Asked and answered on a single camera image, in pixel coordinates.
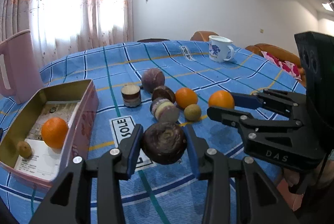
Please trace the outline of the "person right hand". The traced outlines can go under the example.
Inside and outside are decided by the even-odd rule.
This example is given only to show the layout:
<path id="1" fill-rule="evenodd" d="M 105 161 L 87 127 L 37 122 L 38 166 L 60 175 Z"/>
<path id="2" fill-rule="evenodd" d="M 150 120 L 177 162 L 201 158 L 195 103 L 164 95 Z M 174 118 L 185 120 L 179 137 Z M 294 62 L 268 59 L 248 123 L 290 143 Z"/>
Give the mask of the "person right hand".
<path id="1" fill-rule="evenodd" d="M 290 192 L 302 193 L 311 186 L 325 187 L 333 182 L 333 150 L 302 148 L 300 145 L 277 145 L 266 149 L 261 159 L 280 166 L 276 183 L 288 182 Z"/>

